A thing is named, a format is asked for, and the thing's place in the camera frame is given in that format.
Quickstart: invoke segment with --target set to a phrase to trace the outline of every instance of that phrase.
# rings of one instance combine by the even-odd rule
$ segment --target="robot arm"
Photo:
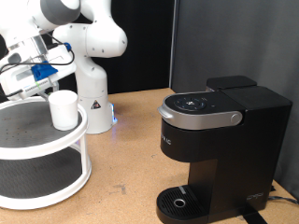
[[[0,34],[9,54],[0,61],[0,82],[6,96],[19,100],[57,87],[57,80],[73,73],[76,66],[69,63],[72,57],[64,45],[47,49],[40,35],[75,20],[80,13],[80,1],[10,0],[5,6],[0,8]],[[55,65],[43,67],[48,77],[36,78],[32,71],[35,63]]]
[[[127,36],[113,21],[110,9],[111,0],[81,0],[81,13],[93,23],[70,23],[53,34],[70,43],[76,54],[78,103],[88,115],[87,133],[103,133],[116,122],[107,96],[106,71],[91,58],[118,57],[127,48]]]

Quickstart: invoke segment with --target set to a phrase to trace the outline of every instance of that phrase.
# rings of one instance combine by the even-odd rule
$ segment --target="power cord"
[[[268,198],[268,201],[273,201],[273,200],[287,200],[290,203],[299,204],[298,201],[296,201],[295,199],[290,199],[290,198],[283,198],[283,197],[279,197],[279,196],[270,196]]]

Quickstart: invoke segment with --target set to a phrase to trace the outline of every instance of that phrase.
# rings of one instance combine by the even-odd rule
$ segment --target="black cable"
[[[0,68],[0,75],[2,74],[2,73],[4,73],[5,71],[7,71],[7,70],[5,70],[5,71],[2,71],[5,67],[7,67],[7,66],[10,66],[10,65],[20,65],[20,64],[31,64],[31,65],[36,65],[36,64],[48,64],[48,65],[69,65],[69,64],[71,64],[73,61],[75,61],[75,53],[73,52],[73,50],[71,49],[70,50],[71,51],[71,53],[73,54],[73,59],[72,59],[72,61],[71,62],[69,62],[69,63],[6,63],[5,65],[3,65],[1,68]]]
[[[54,36],[52,36],[52,35],[50,35],[50,34],[47,34],[47,35],[49,35],[51,38],[53,38],[54,40],[56,40],[56,41],[59,43],[59,45],[64,45],[64,43],[62,43],[61,41],[59,41],[58,39],[56,39]],[[14,67],[16,67],[16,66],[18,66],[18,65],[20,65],[20,64],[32,64],[32,65],[37,65],[37,64],[69,65],[69,64],[71,64],[73,61],[75,61],[75,53],[73,52],[72,49],[70,49],[69,51],[71,51],[71,53],[72,53],[72,55],[73,55],[73,58],[72,58],[71,62],[69,62],[69,63],[6,63],[6,64],[4,64],[4,65],[0,68],[0,75],[1,75],[2,73],[6,72],[7,70],[9,70],[9,69],[11,69],[11,68],[14,68]],[[10,66],[10,65],[15,65],[15,66],[9,67],[9,68],[6,69],[5,71],[2,71],[5,67]],[[12,92],[12,93],[9,94],[9,95],[5,95],[3,92],[0,91],[0,95],[2,95],[2,96],[6,96],[6,97],[10,97],[10,96],[16,95],[16,94],[21,93],[21,92],[23,92],[23,90],[18,90],[18,91]]]
[[[282,198],[282,197],[279,197],[279,196],[270,196],[268,198],[268,201],[273,201],[273,200],[287,200],[290,203],[299,204],[298,201],[296,201],[295,199],[290,199],[290,198]]]
[[[58,39],[56,39],[54,36],[52,36],[52,35],[50,35],[50,34],[48,34],[48,33],[47,33],[47,35],[48,35],[49,37],[51,37],[52,39],[56,40],[58,43],[63,44],[61,41],[59,41]]]

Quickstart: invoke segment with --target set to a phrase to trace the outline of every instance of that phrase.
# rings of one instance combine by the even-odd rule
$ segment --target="white cup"
[[[78,124],[78,96],[73,91],[56,91],[49,96],[54,128],[67,131]]]

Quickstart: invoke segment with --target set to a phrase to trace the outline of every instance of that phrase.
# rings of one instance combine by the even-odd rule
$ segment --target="brand logo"
[[[247,197],[247,200],[258,199],[259,197],[262,197],[262,196],[263,196],[263,193],[250,195],[250,196]]]
[[[168,144],[171,145],[171,140],[166,138],[162,133],[161,133],[161,138]]]
[[[189,101],[189,102],[187,102],[186,104],[187,104],[187,105],[195,105],[195,103],[192,102],[192,101]]]

